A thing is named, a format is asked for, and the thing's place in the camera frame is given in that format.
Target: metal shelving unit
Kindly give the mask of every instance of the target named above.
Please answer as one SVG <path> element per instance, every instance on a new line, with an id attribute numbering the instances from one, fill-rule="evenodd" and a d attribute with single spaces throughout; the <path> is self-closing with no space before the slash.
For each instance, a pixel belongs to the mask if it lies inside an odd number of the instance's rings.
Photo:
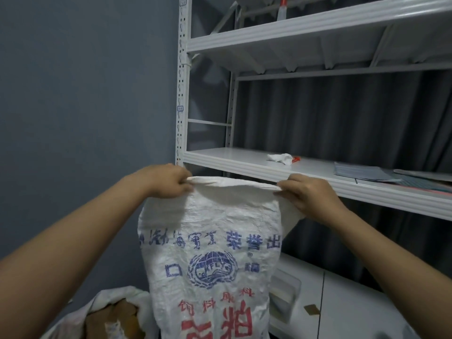
<path id="1" fill-rule="evenodd" d="M 251 2 L 256 8 L 247 9 Z M 302 158 L 287 167 L 267 161 L 266 152 L 232 148 L 240 81 L 452 69 L 452 0 L 383 0 L 243 28 L 245 17 L 277 9 L 272 2 L 237 0 L 211 35 L 190 39 L 191 0 L 179 0 L 176 163 L 268 181 L 306 174 L 345 198 L 452 220 L 450 195 L 336 176 L 329 161 Z M 235 29 L 219 33 L 233 14 Z M 190 67 L 200 55 L 231 71 L 226 123 L 188 119 Z M 188 122 L 225 126 L 226 147 L 187 151 Z"/>

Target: forearm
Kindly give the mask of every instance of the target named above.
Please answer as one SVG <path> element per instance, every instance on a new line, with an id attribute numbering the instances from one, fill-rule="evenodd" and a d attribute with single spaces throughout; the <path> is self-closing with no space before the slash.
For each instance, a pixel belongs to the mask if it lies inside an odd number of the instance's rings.
<path id="1" fill-rule="evenodd" d="M 352 212 L 331 225 L 420 336 L 452 338 L 452 281 Z"/>
<path id="2" fill-rule="evenodd" d="M 124 178 L 1 261 L 0 331 L 40 336 L 143 199 Z"/>

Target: bottle with red cap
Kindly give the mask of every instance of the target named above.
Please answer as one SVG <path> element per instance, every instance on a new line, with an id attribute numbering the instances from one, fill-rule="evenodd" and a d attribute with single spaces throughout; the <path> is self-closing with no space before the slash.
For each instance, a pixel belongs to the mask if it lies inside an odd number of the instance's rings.
<path id="1" fill-rule="evenodd" d="M 286 20 L 287 15 L 287 0 L 281 0 L 279 4 L 278 17 L 276 21 Z"/>

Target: person's left hand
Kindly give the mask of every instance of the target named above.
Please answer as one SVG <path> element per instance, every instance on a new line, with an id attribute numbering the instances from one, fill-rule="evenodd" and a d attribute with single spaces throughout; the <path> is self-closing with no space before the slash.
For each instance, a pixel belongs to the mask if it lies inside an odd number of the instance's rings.
<path id="1" fill-rule="evenodd" d="M 145 188 L 147 198 L 176 198 L 193 190 L 193 186 L 185 182 L 192 176 L 191 172 L 171 163 L 150 165 L 129 176 Z"/>

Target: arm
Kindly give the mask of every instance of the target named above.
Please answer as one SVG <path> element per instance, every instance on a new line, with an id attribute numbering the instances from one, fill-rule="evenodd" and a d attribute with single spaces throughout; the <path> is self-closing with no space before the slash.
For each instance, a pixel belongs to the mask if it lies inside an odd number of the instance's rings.
<path id="1" fill-rule="evenodd" d="M 278 186 L 302 213 L 339 235 L 422 338 L 452 338 L 451 279 L 349 211 L 325 180 L 293 174 Z"/>
<path id="2" fill-rule="evenodd" d="M 190 191 L 183 183 L 190 175 L 174 165 L 139 170 L 4 258 L 0 333 L 13 339 L 39 337 L 144 199 Z"/>

